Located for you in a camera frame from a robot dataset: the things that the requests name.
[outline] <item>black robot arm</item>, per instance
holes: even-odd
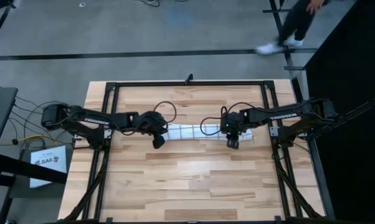
[[[89,128],[81,121],[99,124],[98,128]],[[160,148],[164,144],[161,136],[167,133],[167,122],[155,111],[147,111],[141,115],[137,112],[106,114],[80,106],[53,104],[44,108],[41,125],[53,131],[64,129],[70,134],[85,138],[90,148],[104,150],[110,143],[114,130],[125,133],[142,133],[153,135],[153,147]]]
[[[316,131],[324,125],[334,123],[337,118],[333,103],[329,100],[306,100],[272,109],[252,107],[238,113],[230,113],[229,110],[221,116],[221,133],[227,135],[227,147],[233,149],[239,148],[239,135],[250,128],[268,124],[269,121],[302,117],[295,124],[279,127],[272,133],[273,136],[278,136],[279,144],[290,147],[297,135]]]

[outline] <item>concrete floor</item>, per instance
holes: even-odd
[[[134,0],[85,0],[86,7],[79,7],[81,2],[15,0],[17,9],[0,30],[0,55],[252,49],[277,35],[272,14],[262,13],[270,9],[268,0],[161,0],[159,8]],[[304,47],[319,47],[352,3],[326,6]],[[310,57],[292,55],[296,66],[304,66]],[[82,105],[88,83],[95,80],[177,80],[190,73],[195,79],[290,78],[284,65],[283,54],[0,61],[0,85],[17,87],[20,97],[36,103]],[[18,105],[33,108],[25,102]],[[39,117],[32,121],[38,123]],[[2,141],[12,138],[14,130],[6,126]],[[0,152],[17,157],[18,147],[0,147]],[[0,187],[0,207],[5,193]],[[60,203],[60,197],[18,198],[8,218],[19,224],[54,222]]]

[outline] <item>wood grain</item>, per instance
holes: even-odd
[[[275,80],[279,104],[294,103],[289,80]],[[105,82],[91,82],[85,107],[100,111]],[[157,102],[172,101],[178,111],[174,123],[199,124],[208,116],[219,116],[221,106],[244,101],[263,106],[257,86],[162,86],[121,88],[117,112],[152,110]],[[246,108],[236,106],[233,111]],[[165,119],[173,117],[169,105],[158,111]],[[284,123],[290,125],[297,119]],[[273,220],[283,217],[268,127],[252,129],[253,140],[230,150],[224,141],[170,141],[161,149],[152,147],[150,136],[126,137],[115,133],[112,139],[103,195],[101,222],[161,222],[191,220]],[[306,142],[297,140],[306,147]],[[86,146],[79,141],[77,146]],[[308,153],[291,147],[290,155],[297,185],[320,214],[321,206]],[[66,217],[87,187],[93,151],[75,150],[66,183],[59,218]],[[102,161],[100,154],[98,166]],[[292,196],[288,194],[290,205]],[[96,192],[92,197],[93,217]]]

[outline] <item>shoe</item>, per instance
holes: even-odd
[[[262,55],[270,55],[283,51],[283,47],[276,44],[276,42],[257,47],[257,53]]]
[[[296,40],[294,35],[291,35],[283,44],[287,46],[301,47],[304,40]]]

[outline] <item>person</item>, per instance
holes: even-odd
[[[300,47],[312,20],[322,6],[330,0],[298,0],[288,12],[280,35],[276,41],[257,47],[257,53],[262,55],[283,51],[284,45]]]

